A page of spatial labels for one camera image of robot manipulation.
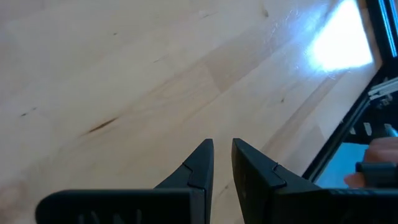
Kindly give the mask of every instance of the finger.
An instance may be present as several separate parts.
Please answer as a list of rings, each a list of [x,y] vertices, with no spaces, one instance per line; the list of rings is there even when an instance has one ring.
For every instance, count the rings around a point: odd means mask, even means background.
[[[387,138],[377,138],[373,139],[369,144],[369,147],[377,147],[377,146],[398,146],[398,138],[397,137],[387,137]]]
[[[398,150],[383,149],[372,150],[368,149],[365,152],[364,162],[398,162]]]
[[[383,149],[394,149],[398,150],[398,144],[378,144],[376,146],[369,145],[370,150],[383,150]]]
[[[365,178],[360,173],[347,175],[344,182],[351,188],[365,187]]]

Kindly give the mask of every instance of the wooden table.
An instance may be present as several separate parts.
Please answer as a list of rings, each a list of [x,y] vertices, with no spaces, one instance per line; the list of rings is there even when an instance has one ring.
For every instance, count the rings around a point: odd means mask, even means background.
[[[354,0],[4,0],[0,223],[152,188],[205,138],[212,222],[243,223],[232,138],[300,175],[380,65]]]

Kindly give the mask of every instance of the white bracket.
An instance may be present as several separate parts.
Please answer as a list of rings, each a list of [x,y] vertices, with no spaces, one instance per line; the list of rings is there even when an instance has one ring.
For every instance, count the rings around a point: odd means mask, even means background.
[[[392,80],[388,80],[384,83],[375,85],[374,87],[371,88],[368,95],[371,100],[375,100],[377,98],[386,96],[395,91],[398,91],[398,77],[393,78]]]

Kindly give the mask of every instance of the wood grain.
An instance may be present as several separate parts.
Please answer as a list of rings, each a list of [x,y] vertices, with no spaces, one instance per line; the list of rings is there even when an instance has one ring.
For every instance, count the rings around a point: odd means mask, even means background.
[[[243,223],[232,138],[302,174],[381,66],[354,0],[6,0],[0,14],[7,224],[34,223],[58,190],[152,188],[205,138],[211,220]]]

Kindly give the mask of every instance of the black plastic part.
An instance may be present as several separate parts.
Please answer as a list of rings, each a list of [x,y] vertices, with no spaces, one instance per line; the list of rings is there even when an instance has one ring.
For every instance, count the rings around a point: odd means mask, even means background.
[[[398,222],[398,190],[321,189],[240,139],[232,160],[245,224]]]
[[[366,187],[398,188],[397,164],[393,162],[357,162],[355,169],[363,174]]]
[[[210,223],[213,175],[213,140],[206,139],[172,175],[163,180],[156,188],[191,187],[203,190],[206,203],[206,223]]]
[[[155,189],[65,190],[36,208],[38,224],[210,223],[214,149],[204,140]]]

